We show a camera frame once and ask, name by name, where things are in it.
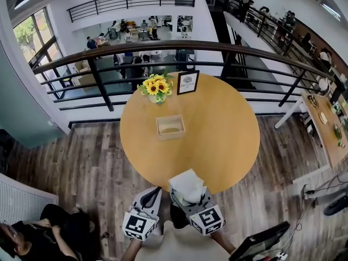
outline radiator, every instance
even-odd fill
[[[21,220],[38,220],[47,204],[58,205],[58,196],[21,184],[0,174],[0,222],[14,224]],[[0,248],[0,261],[13,261]]]

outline small wooden box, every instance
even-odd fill
[[[159,141],[178,139],[185,135],[184,121],[181,115],[156,118]]]

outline round wooden table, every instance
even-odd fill
[[[242,95],[222,80],[200,74],[196,92],[173,94],[161,105],[137,90],[121,117],[123,149],[139,174],[169,190],[168,180],[192,168],[212,194],[239,182],[260,144],[255,114]],[[186,134],[158,141],[156,117],[182,115]]]

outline picture frame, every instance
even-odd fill
[[[180,72],[178,74],[177,95],[195,92],[200,71]]]

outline tree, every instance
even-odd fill
[[[34,23],[31,17],[27,18],[14,28],[14,33],[18,43],[21,46],[29,47],[32,51],[35,51],[34,45]]]

